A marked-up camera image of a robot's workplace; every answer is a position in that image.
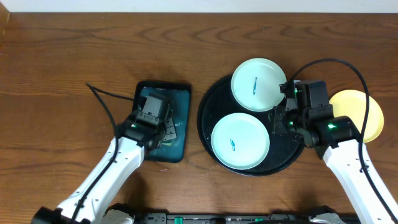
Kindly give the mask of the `pale green plate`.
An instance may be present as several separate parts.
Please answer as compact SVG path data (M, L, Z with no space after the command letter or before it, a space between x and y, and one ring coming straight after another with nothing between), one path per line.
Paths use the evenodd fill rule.
M246 113L221 118L211 133L211 148L226 167L248 170L259 165L270 148L269 133L260 120Z

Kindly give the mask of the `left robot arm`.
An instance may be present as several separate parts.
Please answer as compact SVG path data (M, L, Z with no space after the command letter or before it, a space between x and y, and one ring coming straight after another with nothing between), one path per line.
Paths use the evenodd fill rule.
M182 160L186 125L175 118L144 115L117 126L106 154L83 183L55 210L42 207L32 223L134 223L125 204L111 202L144 160Z

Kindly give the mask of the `yellow plate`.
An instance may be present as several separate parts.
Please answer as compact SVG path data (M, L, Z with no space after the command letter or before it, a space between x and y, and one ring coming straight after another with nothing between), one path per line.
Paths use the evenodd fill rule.
M343 90L330 98L335 117L348 116L361 131L366 109L366 95L358 90ZM381 107L369 98L369 115L364 133L364 142L375 140L384 127L384 115Z

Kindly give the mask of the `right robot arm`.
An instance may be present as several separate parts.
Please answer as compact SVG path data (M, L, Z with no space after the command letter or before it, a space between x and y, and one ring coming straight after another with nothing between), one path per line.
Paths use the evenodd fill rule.
M333 172L361 223L397 223L397 202L377 173L353 121L334 117L331 105L272 109L272 132L313 148Z

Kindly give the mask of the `green yellow sponge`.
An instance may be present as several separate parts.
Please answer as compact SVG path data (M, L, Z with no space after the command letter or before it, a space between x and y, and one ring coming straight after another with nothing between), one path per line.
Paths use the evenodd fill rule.
M174 140L163 141L160 143L161 146L171 146L174 143Z

